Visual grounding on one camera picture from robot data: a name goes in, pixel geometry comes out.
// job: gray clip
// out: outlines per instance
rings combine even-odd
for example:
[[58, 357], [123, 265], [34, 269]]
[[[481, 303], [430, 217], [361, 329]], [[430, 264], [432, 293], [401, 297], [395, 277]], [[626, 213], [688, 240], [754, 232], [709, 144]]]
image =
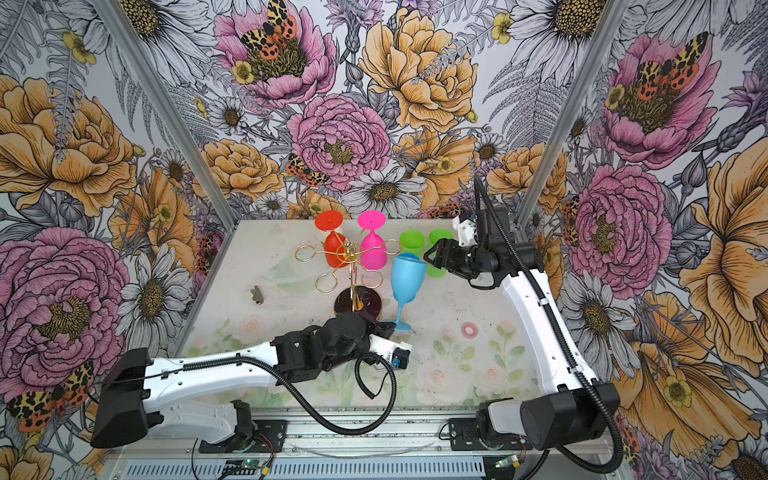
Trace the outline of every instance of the gray clip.
[[253, 286], [253, 288], [250, 289], [250, 292], [253, 294], [253, 301], [256, 305], [264, 303], [264, 295], [261, 294], [261, 290], [259, 290], [258, 286]]

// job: table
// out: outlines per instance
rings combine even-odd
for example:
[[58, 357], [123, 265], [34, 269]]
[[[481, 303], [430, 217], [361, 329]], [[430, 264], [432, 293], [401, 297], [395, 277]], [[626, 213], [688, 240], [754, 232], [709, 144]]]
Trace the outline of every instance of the table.
[[[451, 229], [451, 221], [389, 220], [376, 232], [389, 239], [405, 230], [420, 230], [427, 236], [435, 228]], [[355, 220], [345, 220], [343, 231], [356, 237], [360, 228]], [[339, 275], [334, 292], [321, 293], [315, 289], [315, 277], [331, 271], [323, 256], [306, 264], [293, 259], [301, 245], [321, 249], [318, 233], [311, 220], [241, 222], [190, 328], [183, 355], [242, 349], [308, 325], [323, 325], [333, 317], [333, 301], [348, 286], [346, 274]], [[295, 283], [264, 280], [262, 275], [281, 261], [290, 262], [283, 265], [296, 262], [296, 268], [312, 276]], [[382, 269], [384, 283], [376, 289], [382, 297], [382, 320], [397, 314], [389, 284], [391, 271], [390, 257]], [[254, 285], [263, 294], [261, 305], [252, 300]], [[488, 399], [539, 396], [528, 338], [499, 291], [474, 290], [451, 274], [427, 276], [419, 295], [403, 310], [402, 319], [413, 331], [395, 333], [393, 339], [411, 343], [413, 348], [408, 369], [397, 372], [398, 408], [472, 409]], [[361, 373], [366, 385], [377, 391], [382, 373], [365, 366]], [[389, 382], [373, 400], [360, 391], [353, 362], [296, 386], [318, 408], [365, 409], [384, 406], [389, 399]], [[202, 398], [212, 403], [234, 399], [258, 409], [300, 408], [282, 386], [235, 389]]]

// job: robotic arm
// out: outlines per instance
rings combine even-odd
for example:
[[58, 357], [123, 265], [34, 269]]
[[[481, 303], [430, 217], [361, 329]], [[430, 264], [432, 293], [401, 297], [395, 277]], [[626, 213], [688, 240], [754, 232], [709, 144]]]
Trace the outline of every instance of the robotic arm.
[[[108, 373], [91, 445], [112, 448], [145, 437], [202, 439], [225, 452], [245, 448], [254, 435], [250, 407], [235, 401], [225, 406], [192, 402], [190, 397], [248, 386], [285, 385], [323, 426], [343, 435], [362, 435], [379, 426], [396, 396], [394, 369], [408, 366], [411, 346], [389, 340], [394, 323], [342, 313], [325, 325], [310, 326], [250, 348], [186, 359], [150, 359], [147, 349], [126, 352]], [[342, 429], [325, 420], [293, 387], [355, 360], [386, 370], [392, 383], [389, 405], [379, 419], [357, 430]], [[358, 385], [367, 396], [359, 374]]]
[[[485, 209], [481, 209], [481, 197]], [[480, 439], [486, 445], [501, 445], [509, 435], [518, 435], [539, 450], [557, 448], [591, 472], [616, 470], [622, 461], [621, 437], [613, 420], [620, 402], [616, 387], [600, 383], [584, 361], [554, 303], [541, 258], [531, 243], [512, 243], [506, 208], [494, 207], [478, 178], [475, 207], [475, 216], [464, 214], [453, 220], [458, 241], [439, 240], [424, 260], [467, 279], [473, 288], [502, 289], [512, 316], [531, 339], [544, 394], [525, 401], [481, 404], [476, 418]], [[482, 275], [485, 282], [478, 281]], [[609, 463], [591, 464], [565, 448], [600, 437], [606, 427], [613, 439]]]

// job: green cup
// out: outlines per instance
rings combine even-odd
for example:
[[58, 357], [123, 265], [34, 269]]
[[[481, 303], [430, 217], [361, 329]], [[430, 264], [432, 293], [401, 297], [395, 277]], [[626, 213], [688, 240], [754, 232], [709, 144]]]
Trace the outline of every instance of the green cup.
[[426, 237], [418, 230], [408, 230], [400, 235], [400, 245], [402, 250], [400, 253], [413, 253], [419, 260], [422, 259], [424, 254], [424, 245], [426, 244]]
[[[435, 243], [437, 243], [437, 241], [440, 240], [441, 238], [453, 238], [453, 232], [450, 230], [446, 230], [445, 228], [438, 228], [429, 232], [429, 247], [427, 248], [427, 250], [435, 246]], [[435, 278], [440, 278], [441, 276], [445, 275], [447, 272], [448, 272], [447, 270], [435, 268], [432, 265], [427, 266], [427, 275], [433, 276]]]

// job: floral tabletop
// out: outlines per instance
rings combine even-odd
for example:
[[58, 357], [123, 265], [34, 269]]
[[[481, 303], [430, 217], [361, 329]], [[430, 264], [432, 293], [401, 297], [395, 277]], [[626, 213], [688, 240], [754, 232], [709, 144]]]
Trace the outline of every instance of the floral tabletop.
[[[377, 230], [383, 238], [397, 238], [415, 228], [424, 234], [435, 228], [450, 228], [450, 220], [389, 220]], [[355, 221], [343, 224], [345, 234], [356, 235]], [[241, 349], [275, 336], [322, 325], [333, 317], [333, 301], [344, 287], [320, 293], [315, 279], [329, 272], [324, 259], [307, 263], [293, 259], [304, 244], [319, 246], [318, 230], [312, 221], [245, 221], [234, 234], [192, 330], [182, 349], [184, 356], [199, 356]], [[376, 291], [382, 297], [380, 319], [397, 314], [389, 274], [392, 262], [382, 270], [385, 282]], [[296, 268], [293, 283], [267, 281], [276, 270]], [[258, 285], [264, 303], [256, 305], [250, 289]], [[470, 290], [467, 283], [450, 274], [427, 276], [416, 299], [403, 310], [402, 319], [413, 332], [394, 338], [413, 345], [411, 362], [398, 371], [397, 404], [400, 407], [473, 407], [501, 397], [532, 398], [538, 395], [534, 363], [528, 354], [525, 331], [509, 316], [507, 301], [499, 292]], [[362, 370], [373, 388], [381, 373]], [[385, 405], [389, 383], [381, 395], [369, 400], [358, 388], [351, 362], [316, 380], [298, 384], [299, 391], [315, 406], [366, 407]], [[243, 388], [205, 398], [208, 402], [242, 399], [255, 408], [293, 407], [297, 403], [283, 387]]]

